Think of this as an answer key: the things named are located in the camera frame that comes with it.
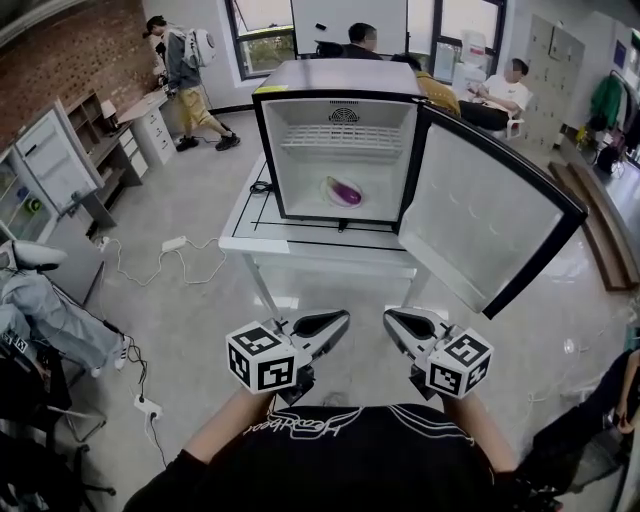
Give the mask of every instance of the mini fridge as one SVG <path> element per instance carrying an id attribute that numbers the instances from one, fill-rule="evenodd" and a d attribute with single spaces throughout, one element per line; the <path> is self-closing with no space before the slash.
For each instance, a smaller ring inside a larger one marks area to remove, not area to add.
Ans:
<path id="1" fill-rule="evenodd" d="M 431 104 L 407 64 L 289 61 L 253 101 L 284 219 L 388 224 L 489 318 L 586 218 L 531 162 Z M 328 177 L 356 189 L 359 204 L 328 200 Z"/>

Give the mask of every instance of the man sitting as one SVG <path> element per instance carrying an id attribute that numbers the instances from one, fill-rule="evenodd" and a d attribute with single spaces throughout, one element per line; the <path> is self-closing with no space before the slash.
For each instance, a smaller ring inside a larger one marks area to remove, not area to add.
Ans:
<path id="1" fill-rule="evenodd" d="M 404 62 L 409 64 L 413 72 L 416 74 L 418 85 L 424 92 L 425 96 L 429 98 L 429 101 L 434 105 L 447 110 L 454 116 L 460 115 L 460 107 L 458 106 L 458 99 L 451 89 L 446 85 L 442 85 L 436 81 L 429 73 L 422 71 L 422 67 L 417 59 L 413 58 L 408 53 L 398 53 L 391 57 L 393 62 Z"/>
<path id="2" fill-rule="evenodd" d="M 343 46 L 343 59 L 371 59 L 382 60 L 375 53 L 378 45 L 378 31 L 366 23 L 355 23 L 349 28 L 349 41 L 351 44 Z"/>
<path id="3" fill-rule="evenodd" d="M 490 76 L 477 90 L 469 89 L 482 101 L 461 101 L 462 118 L 485 130 L 504 130 L 509 119 L 518 117 L 527 108 L 529 90 L 520 83 L 527 73 L 529 66 L 520 59 L 512 59 L 504 76 Z"/>

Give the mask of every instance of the whiteboard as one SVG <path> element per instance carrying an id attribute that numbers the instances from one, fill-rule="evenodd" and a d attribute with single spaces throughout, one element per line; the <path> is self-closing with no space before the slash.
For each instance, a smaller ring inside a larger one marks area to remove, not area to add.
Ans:
<path id="1" fill-rule="evenodd" d="M 316 53 L 316 41 L 348 44 L 349 27 L 368 23 L 378 31 L 377 53 L 403 53 L 407 0 L 291 0 L 298 54 Z M 327 27 L 316 28 L 316 23 Z"/>

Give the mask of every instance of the table leg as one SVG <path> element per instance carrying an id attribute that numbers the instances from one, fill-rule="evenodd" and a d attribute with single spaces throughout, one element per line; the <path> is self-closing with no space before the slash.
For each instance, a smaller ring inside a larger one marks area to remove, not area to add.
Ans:
<path id="1" fill-rule="evenodd" d="M 409 303 L 422 293 L 422 290 L 424 290 L 424 287 L 429 280 L 429 276 L 431 276 L 431 272 L 424 267 L 418 267 L 416 275 L 413 276 L 413 279 L 411 280 L 411 284 L 409 285 L 407 294 L 404 297 L 404 301 L 402 301 L 403 308 L 408 307 Z"/>
<path id="2" fill-rule="evenodd" d="M 244 260 L 247 269 L 249 269 L 249 273 L 251 274 L 253 282 L 256 285 L 256 293 L 262 301 L 262 304 L 265 308 L 271 311 L 273 318 L 275 318 L 276 320 L 281 320 L 282 315 L 280 314 L 280 311 L 278 311 L 275 302 L 273 302 L 273 297 L 271 297 L 269 289 L 267 288 L 267 284 L 264 282 L 264 279 L 262 279 L 260 269 L 258 268 L 258 265 L 256 265 L 253 256 L 251 256 L 251 254 L 243 254 L 242 259 Z"/>

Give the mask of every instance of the open fridge door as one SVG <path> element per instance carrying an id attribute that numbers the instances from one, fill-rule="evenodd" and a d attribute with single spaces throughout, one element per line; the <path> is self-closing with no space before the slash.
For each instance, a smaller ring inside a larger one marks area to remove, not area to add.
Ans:
<path id="1" fill-rule="evenodd" d="M 493 137 L 429 106 L 400 243 L 469 308 L 493 318 L 584 222 L 586 208 Z"/>
<path id="2" fill-rule="evenodd" d="M 104 186 L 59 101 L 19 137 L 15 146 L 59 215 Z"/>

